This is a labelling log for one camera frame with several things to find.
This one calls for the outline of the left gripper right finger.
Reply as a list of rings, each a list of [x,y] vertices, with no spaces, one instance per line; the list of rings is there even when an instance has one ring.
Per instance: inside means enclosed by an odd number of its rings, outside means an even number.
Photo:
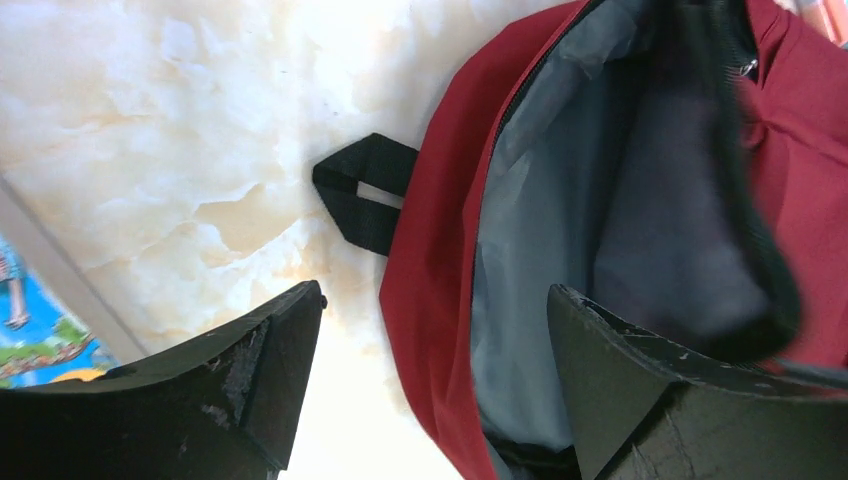
[[[847,374],[703,356],[553,286],[550,340],[586,479],[847,475]]]

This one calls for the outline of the red backpack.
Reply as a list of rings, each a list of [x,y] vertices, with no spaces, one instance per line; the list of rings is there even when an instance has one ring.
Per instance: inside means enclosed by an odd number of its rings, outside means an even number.
[[[560,285],[711,359],[847,374],[847,53],[772,1],[574,1],[506,27],[412,149],[312,180],[387,259],[417,420],[466,479],[586,479]]]

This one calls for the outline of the colourful treehouse book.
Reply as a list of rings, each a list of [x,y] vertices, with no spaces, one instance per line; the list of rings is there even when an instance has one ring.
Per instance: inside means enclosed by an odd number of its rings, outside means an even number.
[[[1,240],[1,387],[92,380],[116,367],[109,349]]]

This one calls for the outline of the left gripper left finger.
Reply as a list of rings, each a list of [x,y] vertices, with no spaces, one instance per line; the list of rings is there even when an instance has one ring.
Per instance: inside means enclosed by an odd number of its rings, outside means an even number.
[[[5,479],[274,479],[327,301],[314,280],[91,381],[1,394]]]

